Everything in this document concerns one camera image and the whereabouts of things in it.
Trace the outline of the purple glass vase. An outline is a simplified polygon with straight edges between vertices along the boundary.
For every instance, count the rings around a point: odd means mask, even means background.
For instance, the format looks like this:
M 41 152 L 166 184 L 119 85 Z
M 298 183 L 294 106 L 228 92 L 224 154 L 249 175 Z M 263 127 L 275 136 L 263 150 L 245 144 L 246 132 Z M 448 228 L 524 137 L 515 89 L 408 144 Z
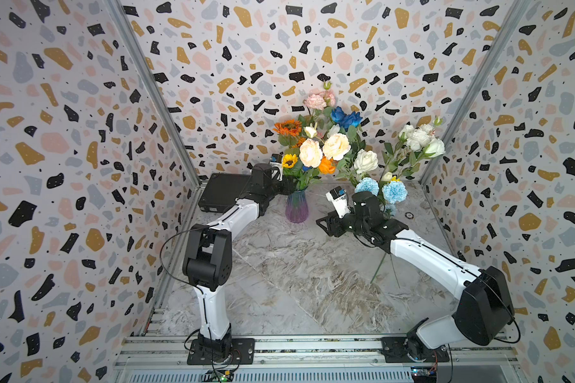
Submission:
M 291 223 L 303 223 L 309 216 L 306 191 L 294 191 L 287 197 L 285 215 Z

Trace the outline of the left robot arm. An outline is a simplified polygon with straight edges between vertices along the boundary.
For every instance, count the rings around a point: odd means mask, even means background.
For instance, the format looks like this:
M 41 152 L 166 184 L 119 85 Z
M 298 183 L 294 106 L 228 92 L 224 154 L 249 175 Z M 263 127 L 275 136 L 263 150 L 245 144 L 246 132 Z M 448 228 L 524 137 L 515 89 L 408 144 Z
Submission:
M 217 173 L 207 183 L 199 208 L 220 217 L 190 228 L 182 266 L 198 299 L 203 345 L 230 342 L 224 285 L 233 269 L 233 239 L 262 217 L 284 189 L 282 166 L 274 162 L 256 164 L 248 176 Z

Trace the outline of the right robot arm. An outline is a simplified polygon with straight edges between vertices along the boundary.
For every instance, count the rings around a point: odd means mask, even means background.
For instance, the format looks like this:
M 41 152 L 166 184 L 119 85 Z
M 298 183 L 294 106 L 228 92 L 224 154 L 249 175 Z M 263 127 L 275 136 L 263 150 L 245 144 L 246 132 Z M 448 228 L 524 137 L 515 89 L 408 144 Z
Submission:
M 411 360 L 423 362 L 440 347 L 465 340 L 488 346 L 516 322 L 506 277 L 498 268 L 476 267 L 429 244 L 405 223 L 386 218 L 369 191 L 348 196 L 336 187 L 326 197 L 335 210 L 316 223 L 328 236 L 350 232 L 364 246 L 420 269 L 458 300 L 454 313 L 423 319 L 407 332 L 403 348 Z

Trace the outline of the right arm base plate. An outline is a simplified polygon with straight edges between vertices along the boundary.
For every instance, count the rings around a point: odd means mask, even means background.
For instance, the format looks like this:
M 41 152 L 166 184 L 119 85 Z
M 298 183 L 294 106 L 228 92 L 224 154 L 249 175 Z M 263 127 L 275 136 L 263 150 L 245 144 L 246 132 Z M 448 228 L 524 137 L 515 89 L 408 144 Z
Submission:
M 381 354 L 386 363 L 433 363 L 449 362 L 447 348 L 428 349 L 414 338 L 384 337 L 381 338 Z

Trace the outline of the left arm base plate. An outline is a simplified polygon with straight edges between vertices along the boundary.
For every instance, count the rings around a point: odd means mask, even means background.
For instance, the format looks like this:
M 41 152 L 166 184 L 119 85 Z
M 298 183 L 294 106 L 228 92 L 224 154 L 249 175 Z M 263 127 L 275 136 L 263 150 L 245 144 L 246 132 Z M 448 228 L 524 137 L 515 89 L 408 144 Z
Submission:
M 187 365 L 252 365 L 256 340 L 254 338 L 226 338 L 209 340 L 204 337 L 192 341 Z

